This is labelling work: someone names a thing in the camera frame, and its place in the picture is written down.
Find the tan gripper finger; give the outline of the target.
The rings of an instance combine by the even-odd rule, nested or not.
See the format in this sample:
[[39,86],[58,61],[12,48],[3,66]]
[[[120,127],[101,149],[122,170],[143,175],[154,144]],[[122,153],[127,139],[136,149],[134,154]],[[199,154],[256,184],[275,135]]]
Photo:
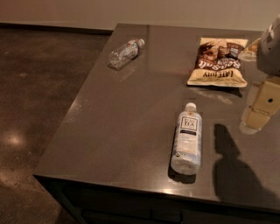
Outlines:
[[260,131],[280,109],[280,77],[268,76],[254,82],[248,91],[247,106],[241,116],[240,130],[253,135]]
[[256,61],[258,46],[260,44],[260,38],[253,41],[248,47],[246,47],[238,56],[241,61],[251,62]]

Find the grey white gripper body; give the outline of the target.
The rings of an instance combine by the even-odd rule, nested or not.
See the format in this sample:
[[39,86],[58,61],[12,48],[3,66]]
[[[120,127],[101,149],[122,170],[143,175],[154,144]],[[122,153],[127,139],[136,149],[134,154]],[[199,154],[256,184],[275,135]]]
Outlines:
[[256,64],[260,71],[280,76],[280,15],[261,36]]

